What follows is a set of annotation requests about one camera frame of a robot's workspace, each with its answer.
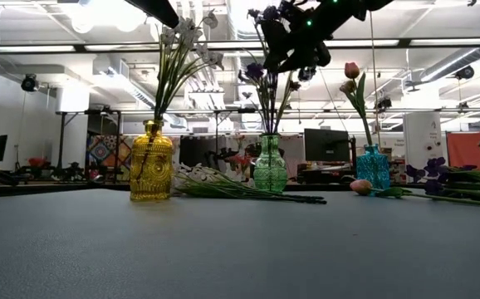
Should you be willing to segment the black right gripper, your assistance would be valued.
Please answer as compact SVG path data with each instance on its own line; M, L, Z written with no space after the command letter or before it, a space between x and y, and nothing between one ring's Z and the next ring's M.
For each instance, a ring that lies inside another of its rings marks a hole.
M325 40L333 38L333 33L352 17L364 19L364 0L321 0L320 4L307 13L305 23L298 30L299 41L308 50L313 50L318 66L331 62L331 54ZM276 20L260 22L267 54L264 66L271 73L294 71L295 67L287 55L289 48L285 44L287 30Z

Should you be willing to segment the purple artificial flower bunch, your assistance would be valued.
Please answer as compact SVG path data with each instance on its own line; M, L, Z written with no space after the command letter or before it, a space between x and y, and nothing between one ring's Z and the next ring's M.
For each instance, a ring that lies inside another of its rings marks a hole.
M405 174L412 183L422 183L425 194L434 199L480 202L480 170L476 165L451 167L443 157L432 158L422 169L407 164Z
M287 53L279 54L277 44L271 37L282 37L287 30L282 23L281 11L275 6L268 6L263 11L249 9L247 15L252 18L258 41L262 46L263 60L252 56L252 62L238 72L238 79L255 88L258 98L257 113L262 120L264 135L277 135L284 111L287 109L291 94L301 88L299 81L294 81L294 70L287 71L282 99L277 103L279 73L277 68L287 58Z

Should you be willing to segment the white artificial flower bunch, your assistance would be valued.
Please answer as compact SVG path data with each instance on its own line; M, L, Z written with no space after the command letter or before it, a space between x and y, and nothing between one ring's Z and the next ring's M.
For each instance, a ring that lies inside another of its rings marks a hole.
M320 196L283 194L264 191L235 181L216 169L181 165L173 175L173 189L192 198L253 199L293 203L327 204Z
M179 17L175 28L160 27L158 88L151 120L164 122L166 110L188 78L206 67L223 68L223 54L210 51L207 45L199 42L203 26L211 29L218 26L213 10L199 22Z

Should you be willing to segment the green glass vase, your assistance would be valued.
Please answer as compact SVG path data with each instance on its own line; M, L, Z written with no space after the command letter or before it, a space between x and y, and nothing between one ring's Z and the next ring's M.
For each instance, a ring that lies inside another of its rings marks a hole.
M287 185L287 166L279 151L279 135L262 135L261 153L253 170L257 189L281 193Z

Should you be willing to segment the blue glass vase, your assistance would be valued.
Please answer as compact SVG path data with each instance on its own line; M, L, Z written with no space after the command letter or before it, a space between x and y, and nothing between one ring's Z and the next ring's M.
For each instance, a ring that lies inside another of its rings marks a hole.
M366 145L365 153L356 158L357 179L372 183L374 189L390 186L388 156L381 154L378 145Z

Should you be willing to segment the yellow glass vase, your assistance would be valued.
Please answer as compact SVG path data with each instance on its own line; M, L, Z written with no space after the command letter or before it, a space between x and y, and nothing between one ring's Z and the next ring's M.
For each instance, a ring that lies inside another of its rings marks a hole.
M145 134L134 139L130 162L130 200L160 202L170 197L173 143L162 134L162 120L144 122Z

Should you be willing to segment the black computer monitor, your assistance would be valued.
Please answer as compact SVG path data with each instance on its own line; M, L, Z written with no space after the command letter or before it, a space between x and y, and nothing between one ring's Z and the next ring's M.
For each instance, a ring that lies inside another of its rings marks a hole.
M350 162L350 142L346 131L304 130L305 157L315 162Z

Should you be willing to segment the black partition panel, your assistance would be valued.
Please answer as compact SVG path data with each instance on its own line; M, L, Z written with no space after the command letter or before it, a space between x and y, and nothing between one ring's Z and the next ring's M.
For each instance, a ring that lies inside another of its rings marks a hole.
M212 136L182 136L179 146L179 162L188 167L197 164L216 169L220 149L226 145L225 138Z

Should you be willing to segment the colourful patterned quilt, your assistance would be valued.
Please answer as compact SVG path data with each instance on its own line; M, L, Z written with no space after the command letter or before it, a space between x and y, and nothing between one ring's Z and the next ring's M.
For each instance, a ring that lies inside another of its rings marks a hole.
M87 139L89 161L106 167L130 167L133 138L121 135L92 135Z

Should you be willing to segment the white pillar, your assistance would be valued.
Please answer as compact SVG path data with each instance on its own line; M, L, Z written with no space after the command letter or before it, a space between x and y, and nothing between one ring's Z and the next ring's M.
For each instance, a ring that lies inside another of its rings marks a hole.
M405 163L423 169L430 159L443 157L443 137L438 112L408 113L403 119Z

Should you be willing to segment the orange partition panel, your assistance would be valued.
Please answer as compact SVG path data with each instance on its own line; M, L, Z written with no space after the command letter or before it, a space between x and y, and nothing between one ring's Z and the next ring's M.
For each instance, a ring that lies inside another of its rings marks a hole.
M480 170L480 132L447 133L448 163L453 167L475 165Z

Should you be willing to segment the black aluminium table frame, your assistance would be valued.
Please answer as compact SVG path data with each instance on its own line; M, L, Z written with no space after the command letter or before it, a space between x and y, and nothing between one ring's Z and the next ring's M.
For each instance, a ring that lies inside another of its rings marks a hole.
M129 191L128 184L22 184L17 186L0 185L0 197L46 194L56 192L70 192L89 189L108 189L114 191ZM343 184L291 184L285 192L313 192L313 191L350 191L348 185Z

